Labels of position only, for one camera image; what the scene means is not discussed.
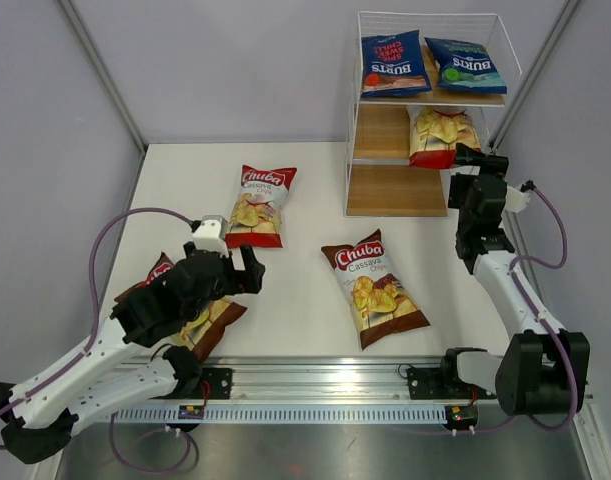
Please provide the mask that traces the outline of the red Chuba bag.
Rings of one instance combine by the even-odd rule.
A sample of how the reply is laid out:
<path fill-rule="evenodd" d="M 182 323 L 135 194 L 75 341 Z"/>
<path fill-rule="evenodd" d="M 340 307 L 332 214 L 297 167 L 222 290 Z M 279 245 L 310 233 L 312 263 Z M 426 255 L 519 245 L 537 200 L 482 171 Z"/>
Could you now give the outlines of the red Chuba bag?
<path fill-rule="evenodd" d="M 295 167 L 262 170 L 242 166 L 240 189 L 225 235 L 230 249 L 242 245 L 283 247 L 282 209 L 296 173 Z"/>
<path fill-rule="evenodd" d="M 430 169 L 450 169 L 458 145 L 481 151 L 473 117 L 463 107 L 406 107 L 410 120 L 409 165 Z"/>

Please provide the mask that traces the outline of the blue Burts sea salt bag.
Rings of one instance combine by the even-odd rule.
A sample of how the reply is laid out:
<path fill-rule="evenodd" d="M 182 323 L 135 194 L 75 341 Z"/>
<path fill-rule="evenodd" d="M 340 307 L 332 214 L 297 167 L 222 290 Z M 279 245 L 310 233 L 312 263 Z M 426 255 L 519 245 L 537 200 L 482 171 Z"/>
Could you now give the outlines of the blue Burts sea salt bag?
<path fill-rule="evenodd" d="M 425 38 L 438 65 L 438 86 L 453 92 L 505 95 L 507 85 L 488 54 L 477 43 Z"/>

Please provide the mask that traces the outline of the blue Burts spicy chilli bag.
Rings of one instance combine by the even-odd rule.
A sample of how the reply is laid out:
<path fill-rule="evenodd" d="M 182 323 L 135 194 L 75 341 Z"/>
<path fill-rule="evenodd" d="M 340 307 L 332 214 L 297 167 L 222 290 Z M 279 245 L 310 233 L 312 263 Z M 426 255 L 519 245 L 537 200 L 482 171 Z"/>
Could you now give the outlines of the blue Burts spicy chilli bag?
<path fill-rule="evenodd" d="M 362 98 L 410 97 L 429 92 L 418 30 L 361 39 Z"/>

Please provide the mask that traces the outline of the brown chuba bag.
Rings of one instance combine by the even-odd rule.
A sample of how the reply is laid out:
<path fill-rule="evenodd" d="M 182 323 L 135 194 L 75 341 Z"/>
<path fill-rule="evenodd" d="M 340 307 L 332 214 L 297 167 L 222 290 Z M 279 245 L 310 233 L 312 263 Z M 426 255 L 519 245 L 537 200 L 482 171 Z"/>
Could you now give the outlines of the brown chuba bag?
<path fill-rule="evenodd" d="M 401 282 L 379 229 L 354 245 L 323 246 L 321 252 L 348 299 L 361 349 L 430 325 Z"/>
<path fill-rule="evenodd" d="M 115 297 L 114 301 L 119 303 L 134 289 L 149 285 L 174 266 L 175 263 L 162 252 L 147 277 Z M 174 345 L 189 348 L 199 361 L 205 361 L 222 340 L 226 328 L 235 323 L 246 310 L 246 307 L 239 305 L 229 297 L 212 301 L 199 317 L 188 322 L 178 333 L 173 334 L 170 340 Z"/>

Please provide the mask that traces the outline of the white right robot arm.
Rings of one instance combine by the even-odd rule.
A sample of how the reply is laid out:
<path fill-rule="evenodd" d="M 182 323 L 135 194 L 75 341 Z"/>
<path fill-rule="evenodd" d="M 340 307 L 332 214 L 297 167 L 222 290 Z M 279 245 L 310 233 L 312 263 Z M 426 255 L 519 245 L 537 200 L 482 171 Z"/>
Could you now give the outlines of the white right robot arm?
<path fill-rule="evenodd" d="M 505 157 L 458 144 L 452 163 L 479 170 L 451 178 L 448 206 L 458 212 L 456 253 L 492 301 L 510 342 L 503 356 L 473 348 L 447 350 L 440 387 L 451 396 L 479 387 L 496 396 L 510 417 L 525 415 L 537 422 L 542 415 L 561 414 L 569 423 L 583 403 L 589 341 L 567 330 L 538 297 L 522 269 L 536 257 L 517 254 L 501 226 L 503 214 L 519 213 L 532 197 L 545 196 L 531 181 L 509 185 Z"/>

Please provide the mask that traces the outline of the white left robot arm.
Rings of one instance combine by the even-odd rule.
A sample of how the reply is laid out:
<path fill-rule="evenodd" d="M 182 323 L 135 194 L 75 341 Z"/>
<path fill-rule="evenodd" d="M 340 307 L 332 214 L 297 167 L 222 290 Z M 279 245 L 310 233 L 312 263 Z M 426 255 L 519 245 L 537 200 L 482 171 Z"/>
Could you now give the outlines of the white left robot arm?
<path fill-rule="evenodd" d="M 186 346 L 171 346 L 146 366 L 111 381 L 102 376 L 181 331 L 213 301 L 257 294 L 265 267 L 251 246 L 230 254 L 195 250 L 149 284 L 124 296 L 95 332 L 43 372 L 0 382 L 0 449 L 31 465 L 62 450 L 99 418 L 151 398 L 181 399 L 200 388 L 202 365 Z"/>

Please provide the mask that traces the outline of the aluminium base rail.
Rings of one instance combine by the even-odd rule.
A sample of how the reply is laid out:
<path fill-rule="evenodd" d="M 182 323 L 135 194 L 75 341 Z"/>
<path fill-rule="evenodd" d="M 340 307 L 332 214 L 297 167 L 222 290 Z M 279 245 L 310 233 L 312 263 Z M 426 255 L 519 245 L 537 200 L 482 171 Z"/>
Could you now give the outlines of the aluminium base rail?
<path fill-rule="evenodd" d="M 204 366 L 232 373 L 228 399 L 151 398 L 95 423 L 114 420 L 182 427 L 209 423 L 395 424 L 474 429 L 479 406 L 499 405 L 496 396 L 484 395 L 474 401 L 410 397 L 407 368 L 436 368 L 440 359 L 323 358 L 292 364 L 279 359 L 219 360 Z"/>

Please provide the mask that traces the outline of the right aluminium frame post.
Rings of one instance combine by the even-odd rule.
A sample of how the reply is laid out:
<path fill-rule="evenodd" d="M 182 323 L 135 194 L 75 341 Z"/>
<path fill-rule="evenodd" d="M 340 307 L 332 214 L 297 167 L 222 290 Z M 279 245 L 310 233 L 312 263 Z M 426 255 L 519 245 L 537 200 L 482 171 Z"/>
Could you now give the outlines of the right aluminium frame post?
<path fill-rule="evenodd" d="M 554 23 L 545 36 L 545 39 L 539 48 L 534 61 L 522 75 L 516 93 L 512 96 L 509 106 L 505 109 L 505 113 L 501 117 L 500 123 L 490 134 L 488 149 L 492 153 L 497 153 L 503 141 L 508 137 L 511 127 L 520 113 L 521 108 L 526 103 L 537 80 L 541 76 L 542 70 L 555 51 L 563 34 L 565 33 L 568 25 L 574 18 L 581 4 L 581 0 L 566 0 L 563 2 L 563 5 L 556 16 Z"/>

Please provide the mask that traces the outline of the aluminium frame post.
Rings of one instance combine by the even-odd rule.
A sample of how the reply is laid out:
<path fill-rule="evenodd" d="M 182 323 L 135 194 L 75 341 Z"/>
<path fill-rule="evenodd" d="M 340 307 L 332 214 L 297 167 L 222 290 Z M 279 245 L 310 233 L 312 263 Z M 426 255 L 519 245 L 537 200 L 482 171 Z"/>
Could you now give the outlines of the aluminium frame post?
<path fill-rule="evenodd" d="M 497 153 L 503 141 L 508 137 L 511 127 L 520 113 L 521 108 L 526 103 L 537 80 L 541 76 L 542 70 L 555 51 L 563 34 L 565 33 L 568 25 L 574 18 L 581 4 L 581 0 L 566 0 L 563 2 L 563 5 L 556 16 L 554 23 L 545 36 L 545 39 L 539 48 L 534 61 L 522 75 L 516 93 L 512 96 L 509 106 L 505 109 L 505 113 L 501 117 L 500 123 L 490 134 L 488 149 L 492 153 Z"/>
<path fill-rule="evenodd" d="M 91 70 L 96 76 L 101 89 L 106 95 L 108 101 L 118 115 L 118 118 L 125 128 L 131 142 L 135 146 L 141 157 L 144 157 L 147 152 L 148 143 L 144 139 L 133 115 L 131 114 L 127 104 L 124 101 L 119 89 L 117 88 L 112 75 L 107 68 L 101 52 L 99 51 L 96 42 L 89 28 L 87 27 L 83 16 L 79 12 L 76 3 L 71 0 L 56 0 L 56 6 L 60 9 L 64 20 L 70 28 L 77 44 L 90 65 Z"/>

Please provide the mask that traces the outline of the left aluminium frame post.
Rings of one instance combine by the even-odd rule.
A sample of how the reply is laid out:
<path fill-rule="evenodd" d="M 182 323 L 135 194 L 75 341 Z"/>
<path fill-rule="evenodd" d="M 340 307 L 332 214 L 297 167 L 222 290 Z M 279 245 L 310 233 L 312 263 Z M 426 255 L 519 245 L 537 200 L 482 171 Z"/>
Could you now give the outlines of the left aluminium frame post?
<path fill-rule="evenodd" d="M 56 0 L 56 6 L 60 9 L 64 20 L 70 28 L 77 44 L 90 65 L 91 70 L 96 76 L 101 89 L 106 95 L 108 101 L 118 115 L 118 118 L 125 128 L 131 142 L 135 146 L 141 157 L 144 157 L 147 152 L 148 143 L 144 139 L 133 115 L 131 114 L 127 104 L 124 101 L 119 89 L 117 88 L 112 75 L 107 68 L 101 52 L 99 51 L 96 42 L 89 28 L 87 27 L 83 16 L 79 12 L 76 3 L 71 0 Z"/>

